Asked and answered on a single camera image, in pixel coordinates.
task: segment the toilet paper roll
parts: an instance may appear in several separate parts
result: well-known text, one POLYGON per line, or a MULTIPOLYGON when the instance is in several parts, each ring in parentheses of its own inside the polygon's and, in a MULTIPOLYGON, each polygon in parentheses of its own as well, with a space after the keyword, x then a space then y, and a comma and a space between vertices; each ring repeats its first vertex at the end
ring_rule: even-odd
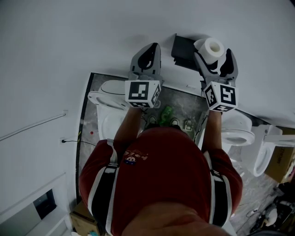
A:
POLYGON ((194 46, 208 65, 213 64, 224 54, 223 44, 215 38, 199 39, 194 42, 194 46))

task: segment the tiled floor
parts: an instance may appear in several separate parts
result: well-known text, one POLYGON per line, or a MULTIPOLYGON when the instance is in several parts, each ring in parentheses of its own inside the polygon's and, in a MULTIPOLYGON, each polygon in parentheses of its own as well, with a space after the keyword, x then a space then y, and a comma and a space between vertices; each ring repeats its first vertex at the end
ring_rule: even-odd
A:
MULTIPOLYGON (((107 80, 116 79, 120 80, 118 77, 105 76, 105 75, 95 75, 90 91, 98 91, 101 84, 107 80)), ((161 107, 159 109, 149 109, 147 110, 147 119, 149 115, 155 115, 158 119, 160 114, 169 105, 173 109, 173 114, 171 118, 176 117, 180 121, 180 126, 183 128, 183 123, 185 120, 190 119, 193 130, 196 130, 197 123, 202 112, 207 110, 206 100, 203 98, 176 91, 170 88, 163 88, 159 100, 161 101, 161 107)), ((252 116, 253 125, 257 126, 263 122, 252 116)), ((98 127, 97 127, 97 110, 93 103, 87 102, 87 107, 85 111, 84 120, 81 120, 83 124, 82 141, 90 142, 96 144, 99 141, 98 127)), ((188 132, 190 137, 194 137, 195 131, 188 132)), ((81 143, 80 157, 79 157, 79 174, 84 167, 89 155, 93 151, 94 146, 81 143)), ((237 162, 233 163, 233 166, 237 172, 242 176, 243 179, 243 196, 235 215, 230 219, 231 224, 237 231, 237 235, 244 236, 248 234, 251 225, 255 222, 259 214, 247 218, 247 213, 258 208, 259 211, 263 210, 273 199, 274 196, 270 196, 273 193, 272 189, 276 186, 276 182, 270 179, 267 175, 262 175, 260 177, 254 177, 249 171, 247 171, 243 166, 240 159, 241 148, 232 147, 229 156, 231 159, 237 162)))

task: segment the white toilet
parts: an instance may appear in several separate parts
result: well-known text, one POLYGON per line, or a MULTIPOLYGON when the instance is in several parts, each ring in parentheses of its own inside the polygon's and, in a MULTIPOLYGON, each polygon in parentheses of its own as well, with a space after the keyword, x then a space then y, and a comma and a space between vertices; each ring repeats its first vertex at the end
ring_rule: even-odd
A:
POLYGON ((88 99, 96 104, 100 140, 114 139, 129 109, 125 101, 125 82, 106 81, 98 92, 89 92, 88 99))
POLYGON ((266 170, 276 146, 295 146, 295 135, 282 135, 283 131, 273 125, 252 127, 252 132, 255 141, 242 148, 241 159, 243 165, 257 177, 266 170))
MULTIPOLYGON (((252 121, 237 110, 224 112, 221 116, 221 138, 222 149, 228 153, 231 146, 250 145, 255 140, 251 132, 252 121)), ((197 142, 199 149, 202 148, 206 124, 203 124, 200 131, 200 138, 197 142)))

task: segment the electrical socket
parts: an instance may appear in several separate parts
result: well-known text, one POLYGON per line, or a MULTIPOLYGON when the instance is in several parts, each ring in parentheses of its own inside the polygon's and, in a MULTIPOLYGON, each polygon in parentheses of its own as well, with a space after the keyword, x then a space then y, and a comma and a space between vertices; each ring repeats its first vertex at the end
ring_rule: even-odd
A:
POLYGON ((63 144, 62 141, 65 140, 65 138, 59 138, 59 143, 63 144))

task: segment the black wire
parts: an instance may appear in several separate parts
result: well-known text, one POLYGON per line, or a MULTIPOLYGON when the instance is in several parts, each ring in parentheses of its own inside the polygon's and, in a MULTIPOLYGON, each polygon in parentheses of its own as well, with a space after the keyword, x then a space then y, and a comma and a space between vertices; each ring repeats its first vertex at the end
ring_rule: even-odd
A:
MULTIPOLYGON (((266 202, 266 199, 269 197, 269 196, 272 196, 272 194, 269 194, 269 195, 267 195, 266 196, 266 198, 265 198, 265 201, 264 202, 266 202)), ((246 217, 248 218, 247 220, 246 220, 246 222, 236 231, 236 233, 241 229, 241 228, 243 228, 243 226, 248 222, 248 220, 250 220, 250 218, 252 217, 252 216, 254 216, 254 215, 256 215, 257 213, 260 213, 261 214, 261 212, 254 212, 253 213, 253 215, 251 215, 251 216, 248 216, 248 214, 249 214, 249 212, 246 214, 246 217)))
POLYGON ((47 123, 47 122, 49 122, 49 121, 56 120, 56 119, 58 119, 58 118, 64 117, 65 115, 66 115, 66 114, 64 114, 63 116, 59 116, 59 117, 53 118, 53 119, 48 120, 48 121, 44 121, 44 122, 42 122, 42 123, 40 123, 40 124, 32 125, 32 126, 30 126, 30 127, 28 127, 28 128, 25 128, 25 129, 23 129, 23 130, 16 131, 16 133, 14 133, 14 134, 12 134, 12 135, 9 135, 9 136, 7 136, 7 137, 5 137, 5 138, 3 138, 3 139, 0 138, 0 141, 3 141, 3 140, 5 140, 6 138, 10 138, 10 137, 12 137, 12 136, 15 136, 15 135, 17 135, 17 134, 19 134, 19 133, 21 133, 21 132, 26 131, 26 130, 32 129, 32 128, 38 126, 38 125, 45 124, 45 123, 47 123))
POLYGON ((148 121, 144 117, 142 117, 142 119, 146 122, 146 124, 144 125, 144 128, 146 128, 148 121))
POLYGON ((142 109, 142 113, 146 115, 147 114, 147 112, 146 112, 147 110, 148 110, 148 108, 145 109, 145 110, 142 109))
MULTIPOLYGON (((65 141, 65 140, 62 140, 61 142, 64 143, 64 142, 84 142, 84 141, 74 141, 74 140, 71 140, 71 141, 65 141)), ((96 145, 94 145, 94 144, 92 144, 92 143, 90 143, 90 142, 84 142, 84 143, 88 143, 88 144, 91 144, 91 145, 93 145, 93 146, 96 147, 96 145)))
POLYGON ((248 217, 248 219, 246 220, 246 222, 243 223, 243 225, 242 225, 242 226, 236 231, 236 233, 239 232, 239 231, 241 230, 241 228, 243 228, 243 226, 248 222, 248 220, 251 219, 252 216, 249 216, 249 217, 248 217))
POLYGON ((195 134, 194 142, 195 142, 195 138, 197 137, 198 133, 201 131, 201 127, 202 127, 202 125, 204 124, 204 122, 205 122, 205 120, 206 120, 207 117, 208 117, 208 116, 205 116, 205 118, 203 119, 203 121, 202 121, 202 123, 201 123, 201 125, 200 125, 200 127, 199 127, 198 132, 195 134))

